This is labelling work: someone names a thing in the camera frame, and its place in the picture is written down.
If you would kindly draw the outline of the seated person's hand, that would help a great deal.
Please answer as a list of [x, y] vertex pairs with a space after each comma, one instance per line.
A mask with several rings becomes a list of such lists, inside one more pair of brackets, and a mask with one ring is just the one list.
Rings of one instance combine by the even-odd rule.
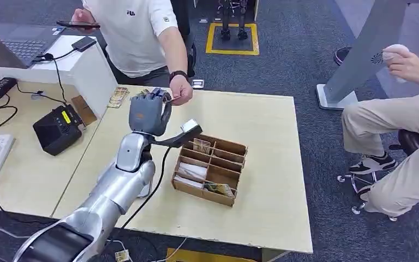
[[386, 48], [382, 54], [390, 57], [386, 60], [390, 74], [419, 84], [419, 58], [417, 55], [398, 48]]

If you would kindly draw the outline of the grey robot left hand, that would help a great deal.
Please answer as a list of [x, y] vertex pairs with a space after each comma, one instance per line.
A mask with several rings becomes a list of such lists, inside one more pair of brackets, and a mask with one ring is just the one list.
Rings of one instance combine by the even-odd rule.
[[171, 95], [164, 89], [144, 89], [130, 99], [129, 126], [132, 132], [162, 136], [172, 112]]

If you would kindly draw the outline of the person's left hand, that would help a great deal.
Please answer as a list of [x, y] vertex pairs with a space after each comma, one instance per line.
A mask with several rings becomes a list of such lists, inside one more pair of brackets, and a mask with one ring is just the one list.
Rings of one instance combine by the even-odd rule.
[[170, 81], [172, 93], [171, 104], [180, 106], [189, 102], [193, 97], [193, 88], [183, 75], [176, 75]]

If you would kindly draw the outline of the person's right hand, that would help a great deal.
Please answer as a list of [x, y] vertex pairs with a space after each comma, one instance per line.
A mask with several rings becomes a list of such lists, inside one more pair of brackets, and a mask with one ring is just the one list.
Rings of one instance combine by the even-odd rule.
[[[72, 22], [86, 22], [86, 23], [96, 23], [92, 13], [87, 9], [75, 9], [72, 17]], [[92, 31], [96, 30], [96, 28], [78, 28], [78, 31], [82, 33], [91, 33]]]

